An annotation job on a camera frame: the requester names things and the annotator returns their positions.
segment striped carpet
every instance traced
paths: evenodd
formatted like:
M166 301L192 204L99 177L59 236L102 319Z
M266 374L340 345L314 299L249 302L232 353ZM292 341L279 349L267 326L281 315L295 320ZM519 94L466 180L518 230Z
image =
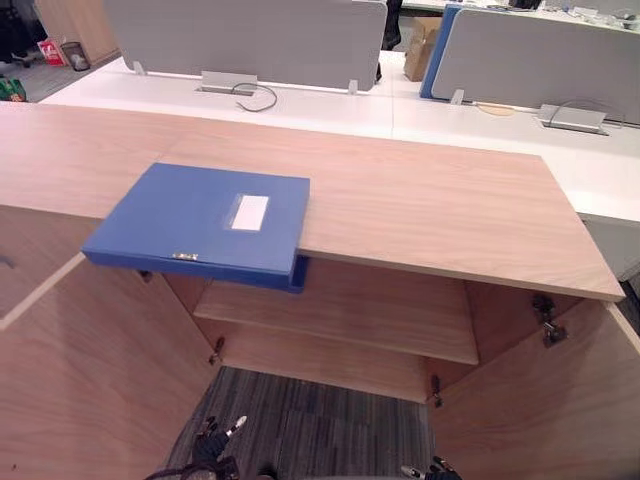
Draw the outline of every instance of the striped carpet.
M267 462L279 480L397 476L402 464L430 463L425 405L223 367L185 425L168 466L189 461L194 436L210 415L225 429L248 416L225 451L236 457L244 479Z

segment wooden countertop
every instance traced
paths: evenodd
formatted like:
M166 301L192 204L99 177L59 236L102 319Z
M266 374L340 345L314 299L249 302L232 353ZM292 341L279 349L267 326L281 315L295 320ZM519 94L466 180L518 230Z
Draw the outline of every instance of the wooden countertop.
M316 257L617 300L539 157L170 115L0 106L0 204L104 218L154 161L311 178Z

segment door hinge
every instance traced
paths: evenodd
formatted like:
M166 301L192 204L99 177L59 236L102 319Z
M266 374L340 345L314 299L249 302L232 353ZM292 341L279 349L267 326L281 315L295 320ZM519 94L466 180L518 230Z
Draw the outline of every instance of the door hinge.
M440 377L437 375L431 375L431 393L433 394L434 404L436 408L440 408L444 405L444 401L440 396Z
M538 316L542 328L544 328L544 338L542 342L545 347L553 347L569 337L564 327L554 323L553 314L556 305L550 297L536 294L533 296L531 305Z
M140 278L142 278L142 281L144 283L149 283L151 280L153 280L153 273L147 270L138 270L138 275L140 275Z
M222 348L224 347L224 337L218 337L216 340L216 346L213 347L213 353L209 357L209 365L215 365L216 361L220 360L220 354L222 353Z

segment cabinet door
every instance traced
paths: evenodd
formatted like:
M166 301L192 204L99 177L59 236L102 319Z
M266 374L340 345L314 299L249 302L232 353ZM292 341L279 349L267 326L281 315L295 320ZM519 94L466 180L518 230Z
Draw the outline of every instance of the cabinet door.
M442 392L436 452L465 480L640 478L640 341L612 304L585 300Z
M0 322L0 477L144 478L218 365L161 275L71 262Z
M0 319L73 257L97 225L0 205Z

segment blue binder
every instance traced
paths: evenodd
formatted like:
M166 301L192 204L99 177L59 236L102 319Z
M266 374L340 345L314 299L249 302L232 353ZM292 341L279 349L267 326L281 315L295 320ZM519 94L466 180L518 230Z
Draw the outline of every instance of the blue binder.
M436 81L438 68L440 68L440 62L442 61L442 56L444 55L445 47L447 46L447 41L449 40L449 35L451 34L451 29L453 28L456 15L463 8L467 7L455 4L447 4L444 7L438 38L436 38L436 44L431 52L431 58L427 64L427 70L425 71L424 78L422 79L422 86L420 87L420 97L422 98L436 98L431 93L433 82Z
M153 164L87 240L99 265L301 291L308 178Z

